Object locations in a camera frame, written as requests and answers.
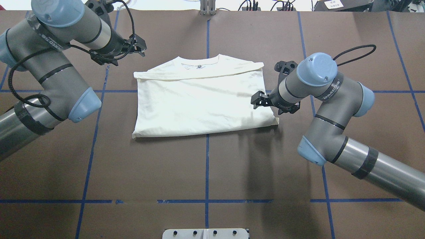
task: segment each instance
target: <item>white mounting plate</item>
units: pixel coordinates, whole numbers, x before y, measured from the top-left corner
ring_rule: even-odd
[[[249,239],[249,233],[243,228],[167,229],[162,239]]]

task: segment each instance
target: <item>metal bracket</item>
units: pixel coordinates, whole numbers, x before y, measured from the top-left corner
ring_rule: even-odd
[[[201,0],[201,15],[215,15],[215,0]]]
[[[209,228],[209,229],[167,229],[162,239],[249,239],[249,229]]]

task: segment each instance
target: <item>black tape band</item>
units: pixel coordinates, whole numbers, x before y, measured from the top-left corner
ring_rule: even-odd
[[[297,98],[297,99],[303,99],[303,98],[300,98],[300,97],[296,97],[294,94],[292,94],[292,93],[291,93],[291,91],[289,91],[288,86],[286,85],[286,80],[285,80],[285,88],[286,88],[286,91],[287,91],[290,95],[292,95],[293,97],[295,97],[295,98]]]
[[[326,89],[326,91],[317,97],[319,100],[326,102],[330,100],[339,90],[341,85],[343,84],[344,77],[340,77],[340,73],[335,77],[332,81],[332,84]]]
[[[40,103],[45,104],[44,100],[42,97],[38,98],[38,100],[40,101]],[[64,119],[62,119],[61,117],[59,117],[57,114],[55,114],[49,107],[45,107],[45,109],[47,110],[47,112],[49,112],[49,114],[51,116],[53,116],[53,118],[63,122],[65,121]]]
[[[337,155],[335,156],[335,158],[331,161],[331,163],[335,163],[339,157],[341,156],[341,154],[343,153],[345,146],[347,145],[348,142],[348,137],[346,136],[346,138],[344,139],[343,145],[341,145],[340,150],[338,151]]]
[[[318,115],[318,114],[316,114],[315,117],[318,118],[318,119],[324,120],[324,121],[326,121],[328,123],[331,123],[331,124],[337,126],[338,128],[340,128],[342,130],[345,130],[345,126],[343,126],[343,125],[341,125],[341,124],[339,124],[339,123],[337,123],[337,122],[335,122],[335,121],[333,121],[331,119],[328,119],[328,118],[326,118],[324,116],[321,116],[321,115]]]
[[[22,102],[18,102],[15,105],[14,109],[15,109],[15,114],[18,117],[19,121],[23,125],[25,125],[27,129],[31,130],[33,133],[38,135],[45,135],[46,133],[53,130],[52,128],[47,128],[46,126],[41,124],[39,121],[35,121]]]
[[[100,20],[100,18],[99,18],[99,21],[100,21],[100,28],[99,28],[99,32],[97,33],[97,35],[93,38],[93,39],[91,39],[90,41],[88,41],[88,42],[83,42],[83,43],[81,43],[81,44],[89,44],[89,43],[92,43],[92,42],[94,42],[99,36],[100,36],[100,33],[102,32],[102,21]]]
[[[368,155],[362,166],[352,175],[358,179],[364,179],[375,167],[376,160],[378,159],[378,150],[369,147]]]
[[[56,51],[63,51],[70,46],[68,46],[65,42],[61,41],[57,38],[53,33],[51,33],[44,25],[38,21],[37,17],[32,14],[27,17],[27,22],[31,26],[31,28],[39,35],[49,46],[54,48]]]
[[[38,83],[40,83],[40,85],[43,84],[43,82],[45,80],[47,80],[49,77],[53,76],[54,74],[58,73],[61,70],[65,70],[66,68],[69,68],[69,67],[73,67],[73,65],[72,64],[65,64],[65,65],[61,65],[60,67],[58,67],[58,68],[56,68],[54,70],[51,70],[49,73],[47,73],[44,76],[42,76],[38,80]]]

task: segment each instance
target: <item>blue tape line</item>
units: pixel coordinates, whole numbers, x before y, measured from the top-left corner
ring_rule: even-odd
[[[207,21],[207,59],[210,57],[210,20]],[[210,134],[206,137],[205,155],[205,228],[209,228],[209,204],[210,198]]]
[[[116,11],[116,16],[115,16],[115,24],[113,26],[113,29],[116,31],[116,26],[118,25],[118,16],[119,16],[119,12],[120,11]]]
[[[0,89],[3,88],[3,84],[4,84],[5,80],[6,80],[6,76],[7,76],[7,72],[8,71],[9,71],[9,66],[7,66],[6,67],[6,70],[4,71],[3,78],[1,79],[1,83],[0,83]]]
[[[100,101],[102,102],[102,104],[103,104],[103,99],[105,97],[105,89],[106,89],[106,84],[108,82],[108,74],[109,74],[109,65],[106,67],[105,82],[103,83],[102,96],[100,98]],[[101,112],[102,112],[102,107],[100,107],[100,109],[97,113],[96,127],[94,129],[93,143],[91,144],[90,159],[88,161],[87,175],[85,177],[84,191],[83,191],[83,195],[82,195],[82,203],[81,203],[81,208],[80,208],[80,214],[79,214],[79,217],[78,217],[78,225],[77,225],[77,231],[75,233],[75,239],[79,238],[79,232],[80,232],[80,229],[81,229],[82,216],[83,216],[83,213],[84,213],[85,198],[87,196],[88,181],[90,179],[91,165],[92,165],[92,162],[93,162],[94,145],[96,144],[97,132],[99,130],[99,120],[100,120]]]
[[[273,199],[210,199],[210,203],[271,203]]]
[[[207,21],[207,58],[210,57],[210,20]]]
[[[306,46],[304,44],[304,35],[303,35],[303,25],[301,22],[301,14],[298,11],[298,25],[300,26],[300,35],[301,35],[301,45],[303,47],[303,54],[304,54],[304,59],[307,58],[307,54],[306,54]],[[312,111],[313,111],[313,117],[316,115],[316,109],[315,109],[315,105],[314,105],[314,101],[313,101],[313,96],[310,95],[310,102],[312,104]],[[331,203],[329,202],[329,193],[328,193],[328,184],[326,182],[326,173],[325,173],[325,168],[322,167],[322,177],[323,177],[323,185],[325,186],[325,195],[326,195],[326,205],[328,208],[328,217],[329,217],[329,226],[331,228],[331,236],[332,239],[335,239],[335,232],[334,232],[334,223],[332,220],[332,211],[331,211]]]
[[[81,203],[81,200],[32,200],[32,199],[4,199],[0,203]]]
[[[205,155],[205,228],[209,227],[208,200],[210,198],[210,135],[207,134]]]
[[[205,203],[204,199],[176,199],[176,200],[157,200],[159,204],[167,203]]]
[[[8,93],[10,90],[0,90],[0,93]],[[39,93],[40,90],[16,90],[16,92]],[[102,93],[103,90],[94,90],[96,93]],[[374,93],[411,93],[411,91],[373,91]],[[425,91],[413,91],[415,94],[423,94]],[[137,93],[137,90],[105,90],[105,93]]]
[[[271,203],[273,199],[175,199],[175,200],[157,200],[159,204],[167,203]]]
[[[311,199],[310,202],[327,202],[326,199]],[[329,199],[329,202],[403,202],[398,198],[353,198],[353,199]]]
[[[312,104],[312,111],[313,111],[313,117],[316,115],[316,108],[315,106],[315,102],[314,102],[314,98],[312,95],[310,95],[310,103]]]
[[[83,200],[48,200],[48,199],[2,199],[1,203],[47,203],[47,204],[63,204],[63,203],[82,203]],[[86,200],[85,203],[112,203],[112,200]]]
[[[84,203],[112,203],[112,200],[85,200]]]
[[[325,166],[322,166],[322,177],[323,177],[323,185],[325,187],[326,206],[328,208],[329,225],[331,226],[331,236],[332,236],[332,239],[335,239],[334,222],[332,219],[331,202],[329,200],[328,183],[326,180]]]
[[[303,25],[301,24],[301,14],[298,11],[298,25],[300,27],[300,35],[301,35],[301,45],[303,47],[303,54],[304,54],[304,59],[307,58],[307,54],[306,54],[306,45],[304,44],[304,34],[303,34]]]
[[[137,93],[137,90],[105,90],[105,93]]]
[[[421,124],[422,124],[422,129],[423,129],[423,131],[425,131],[425,123],[424,123],[424,120],[422,118],[421,110],[419,109],[418,101],[416,100],[415,93],[413,92],[413,87],[412,87],[412,84],[410,82],[409,75],[407,74],[407,69],[406,69],[406,66],[404,64],[403,57],[401,56],[401,52],[400,52],[400,49],[399,49],[398,44],[397,44],[397,39],[396,39],[396,35],[394,34],[393,24],[391,23],[389,11],[387,11],[387,18],[388,18],[388,23],[390,24],[391,35],[393,36],[394,44],[396,45],[397,54],[399,55],[401,65],[403,67],[404,75],[406,76],[407,84],[409,85],[410,92],[411,92],[412,97],[413,97],[413,101],[415,102],[416,111],[418,112],[419,120],[421,121]]]
[[[15,90],[16,92],[39,93],[41,90]],[[0,90],[0,93],[8,93],[10,90]]]

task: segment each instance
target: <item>white t-shirt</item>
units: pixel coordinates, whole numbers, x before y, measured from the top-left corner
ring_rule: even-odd
[[[253,109],[251,96],[265,92],[263,63],[225,55],[177,57],[135,72],[138,114],[132,137],[170,137],[235,131],[276,122],[270,107]]]

